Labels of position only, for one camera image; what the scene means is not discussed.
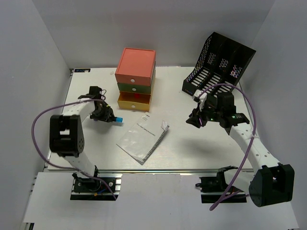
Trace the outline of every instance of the drawer unit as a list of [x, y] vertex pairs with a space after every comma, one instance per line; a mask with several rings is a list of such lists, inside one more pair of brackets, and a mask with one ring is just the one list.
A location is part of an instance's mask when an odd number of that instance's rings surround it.
[[120, 92], [118, 105], [121, 109], [149, 111], [151, 96], [130, 92]]
[[125, 48], [115, 72], [118, 83], [150, 86], [155, 64], [155, 51]]

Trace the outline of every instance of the white backdrop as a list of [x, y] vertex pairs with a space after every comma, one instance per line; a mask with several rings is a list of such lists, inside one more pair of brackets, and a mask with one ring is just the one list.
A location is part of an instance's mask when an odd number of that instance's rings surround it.
[[307, 229], [307, 2], [276, 0], [256, 36], [257, 50], [242, 78], [268, 150], [295, 170], [292, 206]]
[[33, 0], [70, 68], [115, 67], [124, 47], [195, 66], [206, 38], [251, 45], [274, 0]]
[[[17, 230], [44, 166], [32, 144], [32, 121], [64, 102], [70, 72], [31, 0], [1, 0], [0, 22], [0, 229]], [[36, 129], [45, 154], [48, 120], [42, 117]]]

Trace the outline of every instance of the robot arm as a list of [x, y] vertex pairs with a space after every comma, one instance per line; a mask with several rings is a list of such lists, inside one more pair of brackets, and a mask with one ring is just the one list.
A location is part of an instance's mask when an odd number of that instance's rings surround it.
[[[194, 98], [198, 102], [193, 109], [188, 124], [198, 128], [204, 127], [208, 121], [219, 122], [226, 132], [236, 141], [243, 152], [252, 137], [252, 127], [244, 114], [237, 113], [234, 96], [230, 92], [218, 93], [217, 97], [205, 93], [198, 98], [200, 91], [196, 91]], [[282, 165], [255, 137], [248, 154], [254, 175], [240, 172], [233, 186], [249, 194], [258, 207], [287, 202], [292, 200], [294, 170], [288, 165]], [[208, 192], [215, 186], [226, 189], [233, 179], [237, 167], [228, 166], [219, 169], [213, 183], [201, 184]]]
[[[79, 97], [81, 101], [88, 99], [101, 99], [102, 89], [91, 86], [87, 95]], [[90, 101], [76, 104], [61, 115], [50, 118], [49, 146], [52, 152], [63, 157], [74, 168], [82, 172], [97, 176], [98, 170], [86, 156], [84, 149], [84, 136], [82, 122], [90, 115], [90, 119], [104, 122], [122, 122], [122, 118], [115, 117], [112, 108], [105, 101]], [[73, 174], [78, 181], [87, 182], [90, 187], [95, 187], [97, 181], [86, 178], [78, 172]]]

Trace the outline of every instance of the purple cable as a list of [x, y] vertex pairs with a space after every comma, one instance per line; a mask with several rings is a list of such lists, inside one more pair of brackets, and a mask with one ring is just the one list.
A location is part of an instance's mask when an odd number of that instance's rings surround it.
[[31, 136], [32, 136], [32, 141], [33, 141], [33, 144], [36, 148], [36, 151], [38, 152], [39, 156], [47, 163], [47, 164], [50, 164], [51, 166], [55, 167], [55, 168], [59, 168], [59, 169], [67, 169], [67, 170], [76, 170], [78, 172], [80, 172], [81, 174], [83, 174], [84, 176], [90, 178], [90, 179], [94, 179], [94, 180], [98, 180], [100, 182], [102, 182], [106, 187], [107, 189], [110, 191], [110, 193], [112, 194], [112, 196], [114, 197], [114, 199], [116, 200], [116, 196], [114, 195], [114, 193], [112, 192], [111, 188], [109, 187], [109, 185], [102, 179], [100, 178], [97, 178], [97, 177], [93, 177], [91, 175], [88, 175], [87, 173], [85, 172], [82, 172], [80, 169], [78, 168], [72, 168], [72, 167], [62, 167], [62, 166], [59, 166], [59, 165], [56, 165], [56, 164], [53, 164], [51, 163], [50, 161], [47, 160], [47, 158], [42, 154], [41, 150], [39, 149], [38, 147], [38, 144], [36, 142], [36, 139], [35, 139], [35, 135], [34, 135], [34, 128], [35, 128], [35, 124], [37, 122], [37, 120], [41, 117], [41, 115], [51, 111], [51, 110], [54, 110], [54, 109], [59, 109], [59, 108], [63, 108], [63, 107], [66, 107], [66, 106], [69, 106], [69, 105], [74, 105], [74, 104], [80, 104], [80, 103], [84, 103], [84, 102], [92, 102], [92, 101], [96, 101], [96, 102], [103, 102], [104, 100], [106, 99], [105, 96], [103, 96], [103, 99], [88, 99], [88, 100], [83, 100], [83, 101], [78, 101], [78, 102], [72, 102], [72, 103], [68, 103], [68, 104], [63, 104], [63, 105], [58, 105], [58, 106], [54, 106], [52, 108], [49, 108], [49, 109], [46, 109], [44, 111], [42, 111], [39, 115], [36, 116], [36, 118], [34, 119], [33, 123], [32, 123], [32, 127], [31, 127]]
[[246, 149], [246, 152], [245, 152], [245, 155], [244, 155], [244, 158], [240, 164], [240, 166], [238, 167], [238, 170], [236, 171], [234, 177], [232, 178], [231, 182], [229, 183], [229, 185], [227, 186], [227, 188], [225, 189], [225, 191], [223, 192], [223, 194], [220, 196], [220, 198], [210, 207], [210, 211], [213, 211], [223, 200], [226, 200], [230, 197], [229, 196], [226, 196], [226, 193], [229, 191], [229, 189], [231, 188], [231, 186], [233, 185], [233, 183], [235, 182], [236, 178], [238, 177], [240, 171], [242, 170], [243, 168], [243, 165], [245, 163], [245, 161], [247, 160], [248, 158], [248, 153], [251, 149], [251, 146], [253, 144], [253, 141], [254, 141], [254, 135], [256, 134], [256, 114], [255, 114], [255, 110], [249, 100], [249, 98], [246, 96], [246, 94], [238, 87], [234, 86], [234, 85], [231, 85], [231, 84], [226, 84], [226, 83], [219, 83], [219, 84], [216, 84], [216, 85], [212, 85], [210, 87], [208, 87], [207, 89], [205, 89], [203, 92], [201, 92], [201, 94], [198, 96], [198, 98], [200, 98], [205, 92], [207, 92], [209, 89], [213, 88], [213, 87], [216, 87], [216, 86], [230, 86], [231, 88], [234, 88], [234, 89], [237, 89], [240, 91], [240, 93], [242, 93], [243, 97], [245, 97], [245, 99], [247, 100], [250, 108], [251, 108], [251, 111], [252, 111], [252, 114], [253, 114], [253, 119], [254, 119], [254, 127], [253, 127], [253, 131], [252, 131], [252, 137], [250, 139], [250, 142], [249, 142], [249, 145], [248, 145], [248, 148]]
[[[236, 192], [234, 192], [234, 193], [232, 193], [232, 194], [230, 194], [230, 195], [227, 195], [227, 196], [225, 196], [223, 199], [222, 199], [222, 201], [224, 201], [224, 200], [226, 200], [226, 199], [228, 199], [228, 198], [231, 198], [231, 197], [233, 197], [233, 196], [235, 196], [235, 195], [237, 195], [238, 193], [241, 193], [242, 191], [241, 190], [238, 190], [238, 191], [236, 191]], [[247, 195], [244, 195], [244, 196], [240, 196], [240, 198], [244, 198], [244, 197], [248, 197], [249, 195], [247, 194]]]

